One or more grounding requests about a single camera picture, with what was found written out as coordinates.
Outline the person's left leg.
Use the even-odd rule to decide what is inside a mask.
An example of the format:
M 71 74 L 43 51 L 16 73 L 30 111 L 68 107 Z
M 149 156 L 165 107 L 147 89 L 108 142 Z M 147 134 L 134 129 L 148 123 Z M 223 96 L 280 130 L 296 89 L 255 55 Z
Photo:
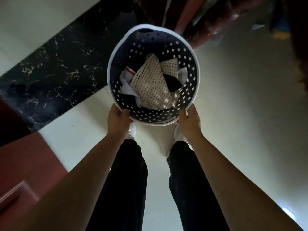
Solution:
M 147 179 L 140 146 L 124 140 L 85 231 L 141 231 Z

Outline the person's right forearm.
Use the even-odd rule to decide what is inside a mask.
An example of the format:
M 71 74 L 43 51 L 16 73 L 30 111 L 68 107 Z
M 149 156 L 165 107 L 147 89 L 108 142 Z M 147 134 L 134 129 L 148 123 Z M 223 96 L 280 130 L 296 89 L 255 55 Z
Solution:
M 303 231 L 200 131 L 184 133 L 232 231 Z

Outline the reddish brown wooden door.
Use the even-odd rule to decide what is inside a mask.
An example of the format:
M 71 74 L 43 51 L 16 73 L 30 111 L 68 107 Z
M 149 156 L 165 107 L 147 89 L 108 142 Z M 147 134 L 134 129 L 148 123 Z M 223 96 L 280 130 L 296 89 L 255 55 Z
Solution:
M 0 98 L 0 231 L 68 174 L 39 132 Z

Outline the black garment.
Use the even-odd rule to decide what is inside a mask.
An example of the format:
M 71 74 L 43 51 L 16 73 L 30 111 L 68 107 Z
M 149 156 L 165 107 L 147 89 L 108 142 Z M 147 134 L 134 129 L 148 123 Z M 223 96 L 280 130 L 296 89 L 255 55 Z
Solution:
M 183 84 L 175 77 L 163 74 L 169 92 L 175 92 L 183 87 Z

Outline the person's right leg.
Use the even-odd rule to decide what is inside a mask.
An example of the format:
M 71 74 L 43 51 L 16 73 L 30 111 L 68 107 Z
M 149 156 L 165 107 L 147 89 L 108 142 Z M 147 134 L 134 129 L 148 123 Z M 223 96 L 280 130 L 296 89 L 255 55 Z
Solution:
M 202 167 L 189 145 L 177 141 L 167 162 L 169 188 L 184 231 L 230 231 Z

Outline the person's left white shoe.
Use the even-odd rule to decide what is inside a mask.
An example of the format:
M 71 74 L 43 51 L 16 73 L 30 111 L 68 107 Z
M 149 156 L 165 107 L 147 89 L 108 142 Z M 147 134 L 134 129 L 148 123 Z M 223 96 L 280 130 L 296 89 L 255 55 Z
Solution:
M 131 123 L 129 126 L 129 130 L 127 134 L 125 135 L 126 140 L 135 140 L 135 136 L 137 133 L 137 127 L 134 123 Z

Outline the person's white shoe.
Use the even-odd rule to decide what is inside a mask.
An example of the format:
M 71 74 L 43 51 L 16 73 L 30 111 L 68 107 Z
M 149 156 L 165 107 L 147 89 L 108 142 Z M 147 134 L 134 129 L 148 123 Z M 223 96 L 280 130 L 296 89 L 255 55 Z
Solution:
M 137 127 L 134 123 L 131 123 L 129 126 L 129 130 L 127 134 L 125 135 L 126 140 L 135 140 L 135 136 L 137 133 Z
M 174 136 L 174 143 L 176 143 L 178 141 L 188 143 L 187 139 L 185 138 L 185 136 L 180 131 L 179 125 L 176 125 L 176 127 L 174 129 L 173 136 Z

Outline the beige mesh laundry bag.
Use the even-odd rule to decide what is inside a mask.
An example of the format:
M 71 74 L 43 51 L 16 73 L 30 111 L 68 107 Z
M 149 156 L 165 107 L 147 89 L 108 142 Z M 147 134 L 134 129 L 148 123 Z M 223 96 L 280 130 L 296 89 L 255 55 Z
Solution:
M 169 92 L 163 74 L 179 79 L 177 58 L 160 62 L 155 54 L 148 54 L 144 64 L 134 75 L 130 86 L 139 95 L 141 108 L 165 110 L 174 107 L 179 99 L 179 90 Z

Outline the person's left hand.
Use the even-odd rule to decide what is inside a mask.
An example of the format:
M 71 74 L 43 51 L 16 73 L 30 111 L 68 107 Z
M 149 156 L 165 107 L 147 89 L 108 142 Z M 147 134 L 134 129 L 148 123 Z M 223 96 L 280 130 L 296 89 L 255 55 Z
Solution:
M 121 121 L 120 115 L 121 110 L 117 107 L 116 104 L 113 104 L 111 106 L 108 119 L 107 119 L 107 135 L 112 136 L 116 139 L 125 139 L 125 135 L 127 134 L 129 130 L 129 126 L 132 123 L 132 121 Z

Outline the person's right hand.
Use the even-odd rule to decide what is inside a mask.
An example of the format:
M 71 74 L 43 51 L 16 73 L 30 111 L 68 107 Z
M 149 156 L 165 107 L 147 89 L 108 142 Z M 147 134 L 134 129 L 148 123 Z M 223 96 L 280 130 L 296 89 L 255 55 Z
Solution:
M 188 117 L 186 121 L 178 120 L 176 123 L 179 125 L 180 131 L 188 142 L 191 142 L 203 135 L 201 131 L 201 120 L 194 104 L 189 107 L 186 114 Z

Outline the dark red wooden furniture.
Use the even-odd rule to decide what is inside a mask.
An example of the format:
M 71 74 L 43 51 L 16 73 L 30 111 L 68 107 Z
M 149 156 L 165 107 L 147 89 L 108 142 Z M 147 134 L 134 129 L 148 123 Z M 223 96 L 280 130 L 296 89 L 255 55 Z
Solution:
M 133 0 L 155 26 L 173 30 L 197 48 L 266 0 Z

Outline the white garment with red stripe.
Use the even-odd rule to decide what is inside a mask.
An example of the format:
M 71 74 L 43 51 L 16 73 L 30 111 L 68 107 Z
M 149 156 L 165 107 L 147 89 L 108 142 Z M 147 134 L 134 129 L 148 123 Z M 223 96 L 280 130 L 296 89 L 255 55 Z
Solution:
M 135 97 L 135 102 L 137 107 L 141 108 L 141 100 L 139 95 L 133 90 L 133 88 L 130 86 L 130 82 L 132 81 L 134 75 L 136 72 L 126 66 L 126 68 L 122 71 L 119 80 L 122 84 L 120 93 L 125 94 L 125 95 L 131 95 Z

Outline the blue and yellow object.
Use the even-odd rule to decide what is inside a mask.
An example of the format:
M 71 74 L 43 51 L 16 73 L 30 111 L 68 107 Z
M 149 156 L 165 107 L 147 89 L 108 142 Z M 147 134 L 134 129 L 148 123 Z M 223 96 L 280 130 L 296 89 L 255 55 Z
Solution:
M 276 6 L 270 22 L 270 33 L 274 39 L 284 40 L 291 36 L 290 21 L 284 8 Z

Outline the person's leg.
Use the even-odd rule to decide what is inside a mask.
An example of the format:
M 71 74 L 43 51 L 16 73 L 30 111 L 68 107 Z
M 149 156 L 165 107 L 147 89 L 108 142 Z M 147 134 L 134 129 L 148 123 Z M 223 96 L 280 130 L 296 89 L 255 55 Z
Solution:
M 140 146 L 124 140 L 85 231 L 141 231 L 147 179 Z
M 169 188 L 184 231 L 230 231 L 202 167 L 189 145 L 177 141 L 167 162 Z

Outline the navy perforated laundry basket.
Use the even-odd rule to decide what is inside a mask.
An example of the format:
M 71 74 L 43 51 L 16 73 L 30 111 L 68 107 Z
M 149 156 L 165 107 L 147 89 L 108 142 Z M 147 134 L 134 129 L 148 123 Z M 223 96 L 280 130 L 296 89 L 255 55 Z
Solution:
M 113 50 L 107 83 L 119 110 L 150 126 L 175 123 L 188 110 L 200 86 L 194 50 L 166 28 L 140 24 L 130 29 Z

